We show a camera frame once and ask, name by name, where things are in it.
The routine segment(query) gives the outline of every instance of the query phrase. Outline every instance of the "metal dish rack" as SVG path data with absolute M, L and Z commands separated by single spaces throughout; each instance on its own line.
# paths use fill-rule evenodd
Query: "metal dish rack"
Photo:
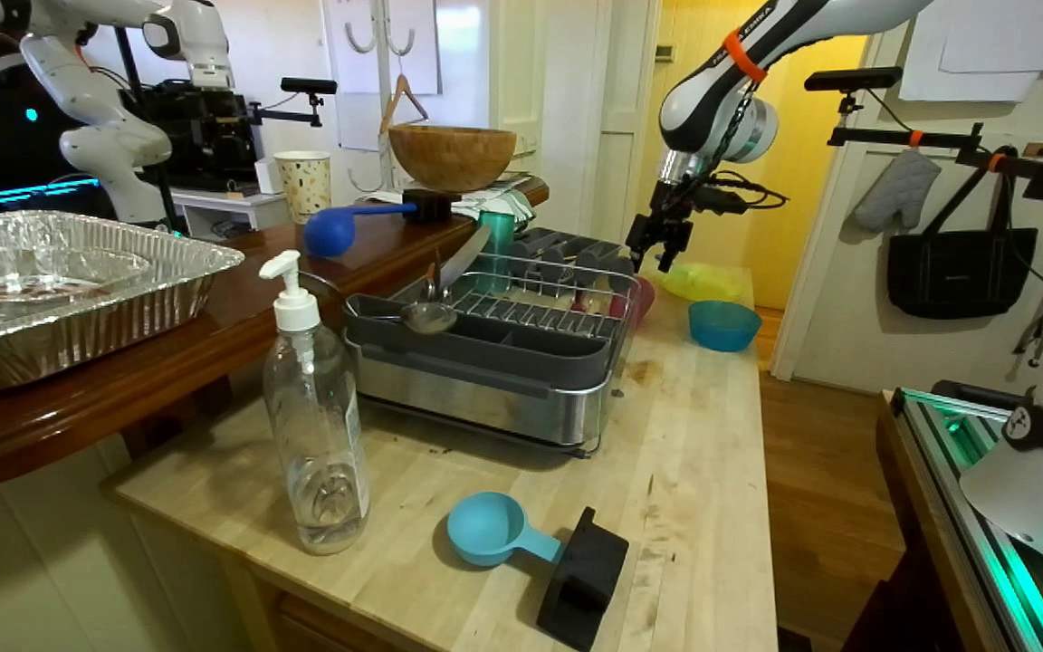
M 360 350 L 361 396 L 450 415 L 554 449 L 603 444 L 612 384 L 636 310 L 636 277 L 617 247 L 558 235 L 571 247 L 481 254 L 452 286 L 459 320 L 423 338 L 396 296 L 350 296 L 343 340 Z

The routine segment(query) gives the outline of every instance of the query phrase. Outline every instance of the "yellow wall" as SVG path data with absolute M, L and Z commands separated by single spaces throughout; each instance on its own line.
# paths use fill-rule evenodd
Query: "yellow wall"
M 648 135 L 660 135 L 663 95 L 710 59 L 710 52 L 756 8 L 759 0 L 663 0 L 657 42 L 670 42 L 674 60 L 657 66 L 653 71 L 653 114 L 645 114 Z M 817 70 L 854 70 L 861 47 L 865 40 L 857 36 L 816 42 L 781 59 L 767 71 L 756 96 L 778 113 L 778 139 L 763 159 L 735 171 L 785 192 L 791 204 L 781 209 L 753 209 L 740 216 L 694 215 L 694 235 L 680 259 L 743 265 L 753 275 L 756 304 L 785 304 L 832 162 L 825 139 L 839 105 L 839 95 L 808 95 L 804 81 Z M 640 195 L 653 195 L 660 162 L 663 139 L 648 139 L 640 152 Z

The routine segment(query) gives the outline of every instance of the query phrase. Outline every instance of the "pump bottle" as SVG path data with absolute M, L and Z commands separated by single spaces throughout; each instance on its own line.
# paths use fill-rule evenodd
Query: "pump bottle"
M 343 345 L 324 327 L 300 286 L 298 248 L 281 248 L 262 277 L 281 277 L 275 296 L 275 349 L 265 361 L 265 407 L 278 449 L 281 484 L 308 550 L 348 548 L 371 515 L 354 373 Z

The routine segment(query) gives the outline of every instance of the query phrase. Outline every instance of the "wooden floor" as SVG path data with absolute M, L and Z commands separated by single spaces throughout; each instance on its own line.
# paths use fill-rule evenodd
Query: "wooden floor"
M 756 354 L 773 360 L 778 315 Z M 778 622 L 839 647 L 903 535 L 878 463 L 878 396 L 781 384 L 759 373 Z

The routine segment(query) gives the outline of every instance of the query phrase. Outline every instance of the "blue bowl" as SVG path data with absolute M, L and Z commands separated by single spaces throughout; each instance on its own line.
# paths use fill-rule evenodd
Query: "blue bowl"
M 714 350 L 743 350 L 759 334 L 759 315 L 747 304 L 700 300 L 688 310 L 692 340 Z

